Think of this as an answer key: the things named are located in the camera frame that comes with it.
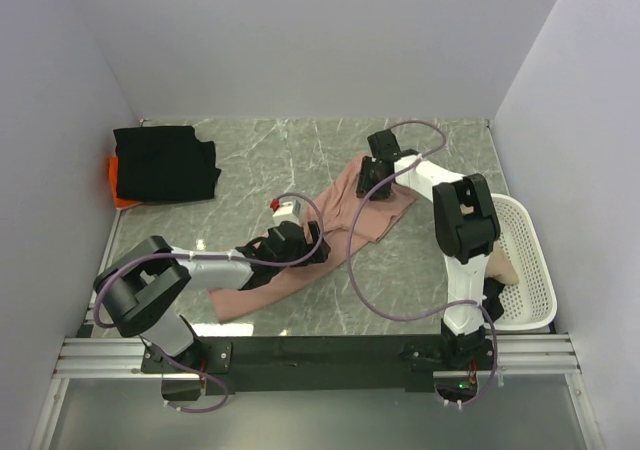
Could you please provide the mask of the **pink printed t-shirt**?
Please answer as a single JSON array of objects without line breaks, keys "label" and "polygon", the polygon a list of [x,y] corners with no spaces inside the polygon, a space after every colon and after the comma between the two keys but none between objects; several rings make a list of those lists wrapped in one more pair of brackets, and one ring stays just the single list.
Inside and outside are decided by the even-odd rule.
[{"label": "pink printed t-shirt", "polygon": [[[209,299],[219,322],[230,322],[275,304],[345,262],[348,231],[361,202],[356,196],[356,185],[364,157],[363,153],[356,155],[334,183],[315,198],[323,216],[324,239],[331,248],[328,260],[321,264],[284,269],[268,284],[253,290],[211,289]],[[356,253],[369,243],[379,242],[416,199],[414,192],[394,184],[388,199],[369,201],[358,219],[351,251]]]}]

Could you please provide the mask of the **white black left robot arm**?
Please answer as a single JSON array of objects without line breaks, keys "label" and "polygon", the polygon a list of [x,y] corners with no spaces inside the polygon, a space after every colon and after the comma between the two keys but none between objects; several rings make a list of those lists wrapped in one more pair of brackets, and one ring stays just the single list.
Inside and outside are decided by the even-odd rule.
[{"label": "white black left robot arm", "polygon": [[329,259],[331,247],[316,221],[285,221],[267,234],[227,252],[188,252],[151,236],[104,270],[93,283],[96,307],[125,338],[139,336],[176,371],[206,362],[201,340],[172,305],[187,289],[253,290],[288,268]]}]

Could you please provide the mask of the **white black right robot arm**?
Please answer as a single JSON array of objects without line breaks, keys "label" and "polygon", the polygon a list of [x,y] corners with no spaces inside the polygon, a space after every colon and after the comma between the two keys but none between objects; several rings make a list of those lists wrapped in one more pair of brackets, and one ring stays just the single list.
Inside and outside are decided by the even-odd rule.
[{"label": "white black right robot arm", "polygon": [[485,270],[501,228],[484,176],[446,170],[415,150],[403,150],[390,129],[367,137],[371,155],[362,160],[356,195],[390,196],[391,184],[432,203],[434,232],[447,272],[447,305],[437,358],[464,369],[491,349],[483,306]]}]

